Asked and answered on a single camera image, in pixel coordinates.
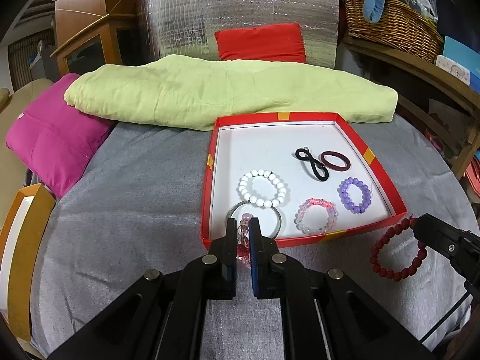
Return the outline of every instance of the silver bolt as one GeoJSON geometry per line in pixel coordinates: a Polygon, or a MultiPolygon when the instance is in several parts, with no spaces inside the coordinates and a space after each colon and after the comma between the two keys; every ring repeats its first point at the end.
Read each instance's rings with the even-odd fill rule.
{"type": "Polygon", "coordinates": [[[283,253],[275,253],[272,255],[272,261],[277,264],[283,264],[285,261],[287,261],[287,256],[283,253]]]}
{"type": "Polygon", "coordinates": [[[343,272],[342,270],[338,268],[332,268],[328,270],[328,275],[335,280],[339,280],[343,277],[343,272]]]}
{"type": "Polygon", "coordinates": [[[149,269],[143,274],[143,277],[148,281],[153,281],[160,276],[160,272],[157,269],[149,269]]]}
{"type": "Polygon", "coordinates": [[[209,266],[210,264],[215,264],[217,262],[217,257],[214,254],[206,254],[202,257],[202,262],[209,266]]]}

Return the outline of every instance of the yellow-green blanket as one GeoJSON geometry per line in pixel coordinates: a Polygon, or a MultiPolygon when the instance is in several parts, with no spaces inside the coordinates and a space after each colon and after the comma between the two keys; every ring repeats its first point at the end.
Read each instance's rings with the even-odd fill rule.
{"type": "Polygon", "coordinates": [[[338,112],[348,122],[390,122],[397,105],[393,89],[343,71],[184,55],[102,66],[74,81],[64,98],[107,119],[204,131],[218,116],[255,112],[338,112]]]}

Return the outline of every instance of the red bead bracelet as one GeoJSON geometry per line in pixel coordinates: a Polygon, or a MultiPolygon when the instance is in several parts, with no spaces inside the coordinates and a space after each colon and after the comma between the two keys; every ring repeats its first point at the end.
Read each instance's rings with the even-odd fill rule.
{"type": "Polygon", "coordinates": [[[378,262],[378,253],[380,253],[380,250],[383,248],[383,245],[386,245],[387,243],[390,242],[390,239],[393,238],[396,235],[399,235],[402,233],[403,230],[407,230],[408,228],[413,228],[415,225],[415,222],[417,221],[416,218],[413,218],[412,216],[407,219],[404,218],[400,223],[397,223],[395,226],[389,228],[385,234],[382,235],[382,237],[375,242],[375,246],[371,248],[371,257],[370,257],[370,262],[373,264],[373,271],[375,273],[378,273],[381,277],[387,278],[387,279],[393,279],[396,282],[399,282],[402,279],[406,279],[409,276],[413,276],[414,274],[417,273],[417,268],[420,267],[422,264],[422,261],[427,258],[427,250],[423,242],[418,241],[418,253],[417,257],[415,257],[412,260],[411,266],[408,268],[403,268],[399,272],[394,272],[392,270],[387,270],[386,268],[382,268],[380,263],[378,262]]]}

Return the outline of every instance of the box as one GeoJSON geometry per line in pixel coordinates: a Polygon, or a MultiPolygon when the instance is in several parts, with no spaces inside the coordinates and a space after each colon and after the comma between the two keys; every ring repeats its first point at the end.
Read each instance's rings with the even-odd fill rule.
{"type": "MultiPolygon", "coordinates": [[[[328,161],[343,165],[335,157],[328,157],[328,161]]],[[[237,189],[240,179],[253,169],[273,171],[287,188],[285,201],[277,207],[282,216],[282,228],[276,238],[280,248],[377,230],[397,223],[407,212],[374,153],[340,115],[278,112],[219,117],[210,142],[203,186],[201,239],[206,248],[212,239],[224,236],[227,213],[243,200],[237,189]],[[351,168],[345,172],[329,169],[328,180],[318,181],[310,163],[294,155],[298,148],[305,146],[316,158],[324,151],[340,152],[349,158],[351,168]],[[363,214],[353,214],[341,202],[338,189],[348,177],[356,177],[369,185],[372,203],[363,214]],[[335,204],[338,221],[332,232],[304,235],[296,228],[294,220],[299,205],[309,198],[335,204]]],[[[254,188],[257,196],[272,199],[275,188],[267,179],[265,182],[261,179],[255,178],[249,189],[254,188]]],[[[350,186],[348,193],[353,202],[361,202],[359,188],[350,186]]],[[[245,212],[258,217],[264,236],[275,232],[278,220],[273,210],[245,204],[233,217],[239,220],[245,212]]],[[[307,215],[315,218],[313,221],[318,227],[326,223],[327,213],[322,207],[311,207],[305,215],[305,224],[314,227],[307,223],[307,215]]]]}
{"type": "Polygon", "coordinates": [[[55,199],[42,184],[18,191],[0,233],[0,309],[12,334],[30,342],[30,288],[55,199]]]}

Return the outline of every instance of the magenta pillow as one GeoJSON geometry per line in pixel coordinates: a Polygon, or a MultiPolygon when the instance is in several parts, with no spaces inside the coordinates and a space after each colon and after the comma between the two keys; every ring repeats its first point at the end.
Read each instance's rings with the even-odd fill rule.
{"type": "Polygon", "coordinates": [[[58,198],[80,180],[114,123],[66,104],[63,95],[78,77],[69,73],[42,92],[18,116],[5,139],[58,198]]]}

